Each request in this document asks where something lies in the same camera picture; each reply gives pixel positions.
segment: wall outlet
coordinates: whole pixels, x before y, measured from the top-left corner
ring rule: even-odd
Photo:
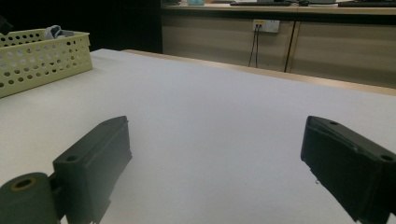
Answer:
[[[259,32],[264,32],[265,29],[265,20],[253,20],[253,31],[256,31],[256,25],[261,25]]]
[[[256,30],[256,25],[261,25],[259,32],[278,33],[280,21],[253,20],[252,30]]]
[[[266,21],[265,22],[265,32],[277,33],[279,32],[280,21]]]

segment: plastic basket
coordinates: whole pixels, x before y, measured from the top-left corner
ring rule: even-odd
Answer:
[[[92,69],[88,33],[44,40],[44,31],[0,35],[0,98]]]

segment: cabinet door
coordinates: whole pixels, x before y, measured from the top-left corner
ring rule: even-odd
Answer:
[[[396,88],[396,27],[301,22],[294,74]]]

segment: wooden cabinet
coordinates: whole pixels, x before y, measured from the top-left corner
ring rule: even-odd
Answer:
[[[252,20],[163,16],[163,53],[248,66],[253,46]],[[283,72],[290,44],[290,22],[278,34],[259,34],[259,68]],[[256,46],[251,67],[255,66]]]
[[[288,72],[396,89],[396,27],[301,22]]]

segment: gripper screw hole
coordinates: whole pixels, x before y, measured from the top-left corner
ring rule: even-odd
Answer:
[[[20,189],[20,188],[23,188],[23,187],[26,187],[26,186],[30,185],[31,183],[32,183],[31,179],[24,179],[24,180],[18,182],[15,185],[15,188]]]
[[[386,156],[386,155],[381,155],[381,158],[385,161],[393,161],[392,157]]]
[[[69,156],[66,158],[66,161],[76,161],[77,160],[77,156]]]
[[[11,190],[19,191],[24,189],[29,189],[35,184],[36,180],[34,177],[28,177],[22,180],[17,181],[11,186]]]

